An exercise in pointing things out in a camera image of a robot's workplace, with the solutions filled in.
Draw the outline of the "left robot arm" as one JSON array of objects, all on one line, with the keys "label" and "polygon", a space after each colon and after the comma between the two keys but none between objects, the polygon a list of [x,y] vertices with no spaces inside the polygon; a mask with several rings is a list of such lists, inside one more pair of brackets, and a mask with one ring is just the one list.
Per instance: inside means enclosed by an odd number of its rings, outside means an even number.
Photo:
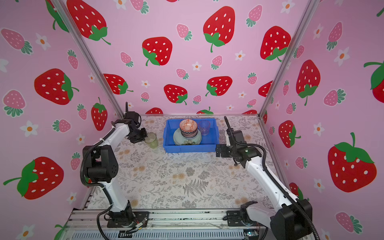
[{"label": "left robot arm", "polygon": [[148,136],[145,128],[140,128],[141,116],[127,111],[122,119],[112,122],[112,129],[104,137],[91,146],[83,148],[83,160],[80,168],[80,179],[86,187],[100,187],[105,193],[109,207],[109,224],[116,227],[128,227],[135,222],[131,204],[121,193],[116,179],[119,164],[114,150],[124,140],[132,144],[140,143]]}]

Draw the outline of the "pink glass cup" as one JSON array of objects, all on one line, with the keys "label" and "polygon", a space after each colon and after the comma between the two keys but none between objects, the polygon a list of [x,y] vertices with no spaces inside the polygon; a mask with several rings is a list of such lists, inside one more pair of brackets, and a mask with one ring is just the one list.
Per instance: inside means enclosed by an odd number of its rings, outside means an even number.
[{"label": "pink glass cup", "polygon": [[202,134],[202,136],[207,136],[210,132],[210,122],[207,120],[202,120],[199,122],[199,130]]}]

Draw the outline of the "green flower plate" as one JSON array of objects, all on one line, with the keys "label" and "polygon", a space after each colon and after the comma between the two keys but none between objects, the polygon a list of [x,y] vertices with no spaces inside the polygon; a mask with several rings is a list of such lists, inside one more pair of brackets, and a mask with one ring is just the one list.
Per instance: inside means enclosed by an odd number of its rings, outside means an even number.
[{"label": "green flower plate", "polygon": [[201,132],[198,131],[197,135],[193,138],[185,138],[181,132],[175,132],[173,136],[173,140],[175,145],[183,146],[183,145],[199,145],[202,142]]}]

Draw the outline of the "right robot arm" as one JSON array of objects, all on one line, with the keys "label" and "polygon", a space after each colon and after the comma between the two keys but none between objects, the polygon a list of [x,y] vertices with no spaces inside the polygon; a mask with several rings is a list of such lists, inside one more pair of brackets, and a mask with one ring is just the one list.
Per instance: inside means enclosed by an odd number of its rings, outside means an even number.
[{"label": "right robot arm", "polygon": [[312,222],[313,208],[308,200],[301,200],[270,171],[266,164],[267,151],[257,144],[248,144],[241,131],[228,128],[226,144],[216,146],[216,154],[221,158],[232,158],[254,177],[268,195],[274,213],[270,214],[257,206],[246,204],[247,221],[258,222],[271,230],[277,240],[301,240],[319,234]]}]

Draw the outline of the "green glass cup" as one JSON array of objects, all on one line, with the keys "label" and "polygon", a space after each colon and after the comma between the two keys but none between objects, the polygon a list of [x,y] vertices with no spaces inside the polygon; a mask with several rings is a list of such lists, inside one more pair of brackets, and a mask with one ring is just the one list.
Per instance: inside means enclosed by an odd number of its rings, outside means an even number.
[{"label": "green glass cup", "polygon": [[151,148],[156,149],[159,146],[157,135],[155,133],[148,133],[145,138],[145,143]]}]

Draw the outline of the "red pattern bowl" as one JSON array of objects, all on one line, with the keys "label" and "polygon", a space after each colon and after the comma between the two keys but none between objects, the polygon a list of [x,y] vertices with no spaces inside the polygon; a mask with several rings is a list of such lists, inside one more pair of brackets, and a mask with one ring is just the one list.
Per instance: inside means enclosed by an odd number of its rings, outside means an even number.
[{"label": "red pattern bowl", "polygon": [[185,133],[193,133],[198,129],[198,124],[192,119],[185,119],[180,122],[180,129]]}]

